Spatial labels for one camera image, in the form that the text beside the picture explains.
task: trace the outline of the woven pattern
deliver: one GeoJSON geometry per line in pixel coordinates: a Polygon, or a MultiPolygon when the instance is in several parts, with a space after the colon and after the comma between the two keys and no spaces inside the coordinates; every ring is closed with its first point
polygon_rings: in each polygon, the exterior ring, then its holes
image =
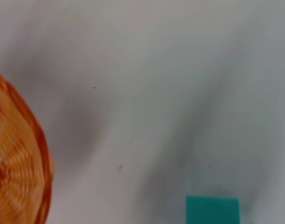
{"type": "Polygon", "coordinates": [[[37,120],[0,76],[0,224],[43,224],[53,164],[37,120]]]}

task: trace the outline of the teal block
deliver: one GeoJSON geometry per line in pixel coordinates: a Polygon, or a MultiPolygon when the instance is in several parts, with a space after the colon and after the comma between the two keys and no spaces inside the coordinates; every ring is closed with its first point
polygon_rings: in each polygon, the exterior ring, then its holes
{"type": "Polygon", "coordinates": [[[239,224],[239,200],[223,197],[186,197],[186,224],[239,224]]]}

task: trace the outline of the orange rim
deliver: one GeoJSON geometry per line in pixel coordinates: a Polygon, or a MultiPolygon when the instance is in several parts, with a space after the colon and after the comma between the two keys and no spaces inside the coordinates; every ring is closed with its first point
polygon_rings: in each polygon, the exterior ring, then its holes
{"type": "Polygon", "coordinates": [[[49,154],[47,141],[39,122],[31,112],[30,108],[27,106],[27,104],[20,96],[20,94],[17,92],[17,90],[9,82],[7,82],[1,75],[0,75],[0,88],[9,95],[9,97],[14,102],[21,115],[30,125],[31,129],[34,132],[36,141],[38,143],[41,152],[44,178],[45,178],[45,188],[42,197],[42,204],[36,216],[35,224],[43,224],[46,222],[50,208],[51,193],[52,193],[51,184],[54,175],[53,161],[51,155],[49,154]]]}

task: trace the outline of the orange woven object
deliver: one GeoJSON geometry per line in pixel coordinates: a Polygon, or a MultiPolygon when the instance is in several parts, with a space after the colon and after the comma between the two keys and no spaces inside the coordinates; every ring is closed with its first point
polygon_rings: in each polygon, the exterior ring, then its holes
{"type": "Polygon", "coordinates": [[[0,75],[0,224],[45,223],[53,172],[38,121],[0,75]]]}

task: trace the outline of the white surface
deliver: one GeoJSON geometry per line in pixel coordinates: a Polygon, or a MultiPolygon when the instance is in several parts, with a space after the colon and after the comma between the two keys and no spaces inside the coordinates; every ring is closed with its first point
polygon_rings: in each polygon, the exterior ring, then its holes
{"type": "Polygon", "coordinates": [[[0,70],[54,156],[49,224],[184,224],[186,194],[285,223],[284,0],[2,1],[0,70]]]}

